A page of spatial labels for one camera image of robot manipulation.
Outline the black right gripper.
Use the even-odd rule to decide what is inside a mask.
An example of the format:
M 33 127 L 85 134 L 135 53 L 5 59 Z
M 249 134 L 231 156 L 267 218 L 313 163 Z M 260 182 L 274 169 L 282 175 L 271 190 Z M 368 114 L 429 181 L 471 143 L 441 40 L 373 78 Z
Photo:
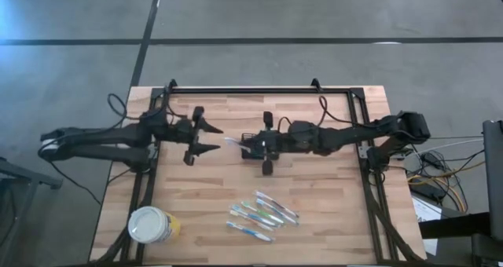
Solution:
M 263 113 L 264 129 L 258 134 L 246 134 L 246 148 L 244 150 L 245 159 L 263 159 L 262 174 L 271 176 L 274 171 L 273 161 L 279 158 L 278 140 L 281 137 L 281 122 L 274 126 L 274 116 L 272 112 Z

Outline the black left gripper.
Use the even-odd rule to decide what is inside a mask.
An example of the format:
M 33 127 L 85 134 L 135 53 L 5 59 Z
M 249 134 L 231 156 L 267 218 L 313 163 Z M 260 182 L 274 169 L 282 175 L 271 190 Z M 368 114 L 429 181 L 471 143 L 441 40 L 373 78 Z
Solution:
M 204 108 L 202 106 L 196 106 L 191 120 L 180 119 L 175 123 L 175 141 L 189 146 L 183 157 L 184 163 L 188 166 L 194 164 L 196 156 L 220 148 L 220 146 L 216 144 L 201 144 L 199 142 L 199 132 L 201 130 L 213 134 L 223 133 L 222 130 L 210 125 L 206 119 L 203 118 L 203 114 Z

